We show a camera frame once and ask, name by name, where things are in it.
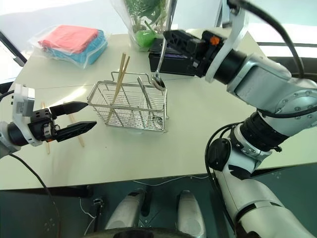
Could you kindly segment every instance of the floor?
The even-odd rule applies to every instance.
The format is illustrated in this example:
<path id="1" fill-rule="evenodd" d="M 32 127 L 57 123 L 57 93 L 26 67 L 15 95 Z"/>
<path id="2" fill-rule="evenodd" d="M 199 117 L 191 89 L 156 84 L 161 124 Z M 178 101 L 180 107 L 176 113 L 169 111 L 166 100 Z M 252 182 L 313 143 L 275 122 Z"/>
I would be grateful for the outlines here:
<path id="1" fill-rule="evenodd" d="M 289 208 L 302 224 L 317 236 L 317 164 L 287 168 L 257 177 L 265 183 Z M 169 180 L 147 179 L 142 182 L 156 184 Z M 133 181 L 93 185 L 94 195 L 82 199 L 83 208 L 93 212 L 92 201 L 102 198 L 105 209 L 98 229 L 102 230 L 119 202 L 131 191 L 144 185 Z M 207 228 L 209 238 L 233 238 L 227 228 L 207 179 L 181 178 L 153 187 L 150 214 L 140 217 L 140 226 L 174 229 L 177 219 L 176 199 L 182 190 L 194 193 Z M 91 218 L 80 210 L 79 198 L 54 197 L 62 219 L 62 238 L 81 237 Z M 54 238 L 56 235 L 55 211 L 45 195 L 0 191 L 0 237 L 1 238 Z"/>

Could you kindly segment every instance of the metal spoon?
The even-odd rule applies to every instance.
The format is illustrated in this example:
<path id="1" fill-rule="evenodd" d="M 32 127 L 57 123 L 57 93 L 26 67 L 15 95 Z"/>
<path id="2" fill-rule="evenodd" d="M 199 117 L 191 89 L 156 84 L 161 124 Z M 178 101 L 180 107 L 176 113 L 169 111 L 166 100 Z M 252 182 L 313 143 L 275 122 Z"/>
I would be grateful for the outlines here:
<path id="1" fill-rule="evenodd" d="M 142 82 L 141 77 L 138 77 L 138 83 L 139 83 L 139 85 L 140 85 L 140 88 L 141 88 L 141 90 L 142 90 L 144 96 L 145 96 L 145 100 L 147 101 L 148 107 L 149 107 L 150 109 L 153 109 L 152 104 L 151 104 L 150 99 L 149 99 L 149 96 L 148 96 L 148 94 L 147 94 L 147 92 L 146 92 L 146 90 L 145 90 L 145 86 L 144 86 L 144 84 L 143 84 L 143 82 Z M 162 119 L 161 117 L 156 116 L 156 115 L 152 112 L 152 123 L 153 123 L 154 127 L 156 127 L 156 128 L 161 128 L 161 126 L 163 125 L 163 119 Z"/>
<path id="2" fill-rule="evenodd" d="M 167 20 L 166 20 L 166 27 L 165 27 L 166 31 L 169 31 L 170 27 L 172 25 L 172 21 L 173 21 L 175 9 L 176 9 L 176 4 L 177 4 L 177 0 L 170 0 L 170 2 L 169 2 Z M 165 38 L 163 38 L 163 45 L 162 45 L 162 49 L 161 49 L 161 52 L 160 52 L 158 67 L 157 67 L 157 69 L 155 71 L 155 74 L 152 74 L 152 78 L 151 78 L 152 84 L 158 90 L 160 90 L 162 92 L 165 91 L 166 87 L 165 87 L 165 84 L 164 84 L 163 80 L 161 79 L 161 77 L 159 75 L 159 71 L 160 71 L 160 67 L 162 66 L 162 62 L 163 62 L 163 59 L 164 59 L 166 45 L 167 45 L 167 41 L 166 41 Z"/>

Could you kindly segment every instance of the orange button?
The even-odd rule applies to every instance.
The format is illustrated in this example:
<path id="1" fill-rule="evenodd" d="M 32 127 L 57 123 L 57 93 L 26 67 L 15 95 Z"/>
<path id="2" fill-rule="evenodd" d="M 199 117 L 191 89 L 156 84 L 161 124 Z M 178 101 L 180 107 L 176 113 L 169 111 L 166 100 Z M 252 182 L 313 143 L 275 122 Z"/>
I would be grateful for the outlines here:
<path id="1" fill-rule="evenodd" d="M 219 37 L 217 37 L 217 36 L 212 36 L 212 37 L 210 38 L 210 43 L 211 43 L 213 46 L 218 45 L 219 42 L 220 42 L 220 39 L 219 39 Z"/>

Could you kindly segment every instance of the table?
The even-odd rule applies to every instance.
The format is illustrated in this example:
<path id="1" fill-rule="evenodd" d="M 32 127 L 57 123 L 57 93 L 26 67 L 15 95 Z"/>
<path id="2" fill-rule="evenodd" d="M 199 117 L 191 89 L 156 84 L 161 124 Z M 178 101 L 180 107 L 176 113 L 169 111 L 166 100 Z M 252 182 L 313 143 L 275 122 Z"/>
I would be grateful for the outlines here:
<path id="1" fill-rule="evenodd" d="M 118 68 L 123 51 L 131 56 L 129 71 L 150 73 L 147 53 L 135 52 L 128 42 L 127 35 L 111 36 L 107 50 L 86 70 L 62 61 L 31 57 L 16 82 L 36 88 L 35 110 L 41 102 L 49 107 L 87 101 L 93 84 Z M 240 49 L 261 54 L 250 35 Z M 77 138 L 72 138 L 51 142 L 49 155 L 45 144 L 24 146 L 16 154 L 48 187 L 205 173 L 204 150 L 211 134 L 225 124 L 245 119 L 255 109 L 226 93 L 225 85 L 219 82 L 208 84 L 197 77 L 167 74 L 162 78 L 168 89 L 168 132 L 107 127 L 91 107 L 86 107 L 74 115 L 75 119 L 96 120 L 97 125 L 82 135 L 84 148 Z M 10 97 L 3 99 L 0 112 L 10 112 L 9 102 Z M 11 121 L 10 117 L 10 113 L 1 113 L 0 120 Z M 62 128 L 71 124 L 68 116 L 60 116 L 56 122 Z M 266 158 L 260 168 L 315 162 L 314 134 L 314 130 L 306 130 L 288 139 L 282 144 L 284 151 Z M 41 187 L 40 183 L 18 161 L 9 156 L 0 160 L 0 189 L 37 187 Z"/>

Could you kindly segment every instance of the wire mesh basket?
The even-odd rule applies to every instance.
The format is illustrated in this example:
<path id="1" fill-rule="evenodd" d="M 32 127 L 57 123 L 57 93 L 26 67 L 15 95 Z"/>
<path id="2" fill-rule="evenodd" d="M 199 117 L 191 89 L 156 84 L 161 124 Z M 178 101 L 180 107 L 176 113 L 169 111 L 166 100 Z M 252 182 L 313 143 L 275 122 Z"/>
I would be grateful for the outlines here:
<path id="1" fill-rule="evenodd" d="M 94 108 L 98 116 L 109 126 L 137 128 L 144 130 L 166 131 L 165 121 L 167 118 L 167 90 L 159 91 L 150 83 L 146 73 L 130 73 L 125 75 L 145 79 L 150 85 L 144 88 L 151 102 L 147 103 L 139 83 L 122 83 L 120 91 L 113 103 L 117 82 L 114 75 L 118 71 L 111 72 L 112 80 L 98 81 L 89 96 L 88 104 Z"/>

